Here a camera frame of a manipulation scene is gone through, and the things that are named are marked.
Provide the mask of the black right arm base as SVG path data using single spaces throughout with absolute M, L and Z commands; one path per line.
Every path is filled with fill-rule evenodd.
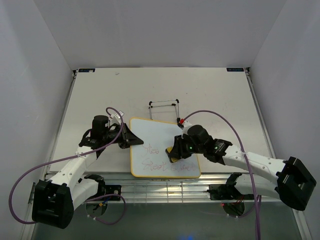
M 255 209 L 255 203 L 250 209 L 246 209 L 245 200 L 253 200 L 253 194 L 242 194 L 235 186 L 222 184 L 210 184 L 207 192 L 210 200 L 222 201 L 221 206 L 227 215 L 233 218 L 243 218 Z

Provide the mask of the yellow whiteboard eraser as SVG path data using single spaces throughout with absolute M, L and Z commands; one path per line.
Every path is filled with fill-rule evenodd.
M 169 161 L 171 163 L 176 163 L 179 160 L 179 153 L 174 149 L 173 146 L 167 147 L 165 149 L 165 153 L 167 154 Z

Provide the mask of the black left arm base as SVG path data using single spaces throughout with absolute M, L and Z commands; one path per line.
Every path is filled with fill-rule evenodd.
M 98 193 L 91 196 L 89 199 L 96 199 L 92 202 L 87 202 L 85 204 L 85 210 L 88 217 L 94 219 L 102 217 L 108 209 L 109 203 L 119 202 L 121 198 L 116 195 L 121 195 L 122 186 L 121 185 L 105 185 L 98 190 Z

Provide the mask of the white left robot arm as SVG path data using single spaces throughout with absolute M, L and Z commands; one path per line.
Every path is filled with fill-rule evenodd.
M 66 228 L 74 211 L 86 200 L 120 198 L 106 187 L 104 178 L 84 173 L 105 150 L 107 145 L 117 144 L 121 149 L 143 145 L 144 141 L 131 132 L 118 114 L 96 115 L 92 127 L 87 130 L 78 145 L 75 158 L 49 180 L 40 180 L 34 190 L 32 220 Z

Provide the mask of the yellow framed whiteboard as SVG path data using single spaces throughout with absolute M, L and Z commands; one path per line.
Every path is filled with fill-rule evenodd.
M 174 123 L 133 117 L 130 130 L 143 144 L 130 147 L 130 171 L 137 178 L 196 179 L 201 176 L 198 157 L 170 162 L 166 149 L 182 130 Z

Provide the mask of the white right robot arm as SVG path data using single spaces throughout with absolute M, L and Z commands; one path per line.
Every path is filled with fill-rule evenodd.
M 130 137 L 130 171 L 137 178 L 198 178 L 200 155 L 212 163 L 241 169 L 224 184 L 208 189 L 212 200 L 266 196 L 303 211 L 317 184 L 300 159 L 245 152 L 227 140 L 213 138 L 200 125 L 185 127 L 180 135 L 157 127 L 135 128 Z

